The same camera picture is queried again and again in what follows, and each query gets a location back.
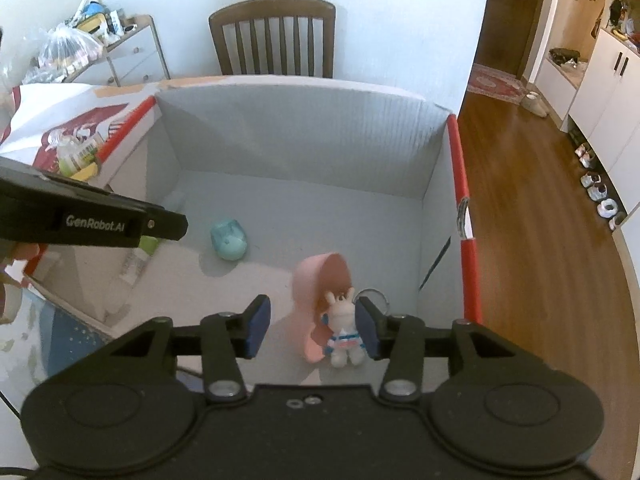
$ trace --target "wooden chair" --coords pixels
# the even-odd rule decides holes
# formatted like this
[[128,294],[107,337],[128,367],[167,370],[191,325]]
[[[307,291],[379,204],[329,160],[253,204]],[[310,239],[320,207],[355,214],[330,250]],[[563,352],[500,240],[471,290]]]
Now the wooden chair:
[[247,0],[224,9],[217,10],[209,16],[211,37],[216,46],[220,69],[223,75],[233,75],[229,50],[226,46],[224,25],[233,24],[236,29],[236,45],[240,70],[246,74],[246,59],[242,45],[241,22],[249,22],[251,38],[251,53],[254,58],[255,73],[260,73],[258,56],[258,38],[255,31],[256,20],[264,20],[265,50],[267,69],[273,74],[273,48],[271,45],[270,18],[280,19],[280,62],[282,73],[287,75],[287,44],[285,37],[284,18],[293,17],[293,59],[296,75],[300,75],[300,24],[299,18],[307,19],[307,59],[309,75],[314,75],[314,25],[313,18],[322,19],[322,77],[334,76],[334,35],[335,35],[335,6],[324,0]]

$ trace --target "turquoise egg-shaped object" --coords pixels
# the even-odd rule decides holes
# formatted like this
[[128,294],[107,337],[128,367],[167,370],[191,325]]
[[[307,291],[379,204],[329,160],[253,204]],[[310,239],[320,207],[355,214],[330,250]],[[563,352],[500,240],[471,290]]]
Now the turquoise egg-shaped object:
[[247,248],[246,234],[238,220],[225,220],[211,228],[211,243],[223,260],[234,262],[244,256]]

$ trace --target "finger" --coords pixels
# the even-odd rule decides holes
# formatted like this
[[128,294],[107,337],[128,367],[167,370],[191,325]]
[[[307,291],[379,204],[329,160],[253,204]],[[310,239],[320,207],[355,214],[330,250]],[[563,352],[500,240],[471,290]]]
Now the finger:
[[10,257],[14,260],[31,260],[40,253],[38,244],[16,244]]

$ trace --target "rabbit figurine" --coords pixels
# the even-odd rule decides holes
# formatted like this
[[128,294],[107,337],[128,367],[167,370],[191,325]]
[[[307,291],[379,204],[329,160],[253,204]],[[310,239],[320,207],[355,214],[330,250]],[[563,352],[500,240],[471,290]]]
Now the rabbit figurine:
[[325,353],[331,356],[331,364],[336,368],[347,364],[347,358],[357,366],[365,357],[364,344],[356,329],[354,293],[355,290],[351,287],[346,296],[336,298],[332,292],[324,294],[329,303],[326,323],[334,333],[327,342]]

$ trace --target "red rug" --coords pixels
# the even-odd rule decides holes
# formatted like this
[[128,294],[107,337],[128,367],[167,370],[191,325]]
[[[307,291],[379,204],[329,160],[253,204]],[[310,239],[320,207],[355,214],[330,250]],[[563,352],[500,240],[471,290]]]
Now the red rug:
[[474,64],[471,69],[466,91],[514,104],[519,104],[526,93],[513,75],[478,64]]

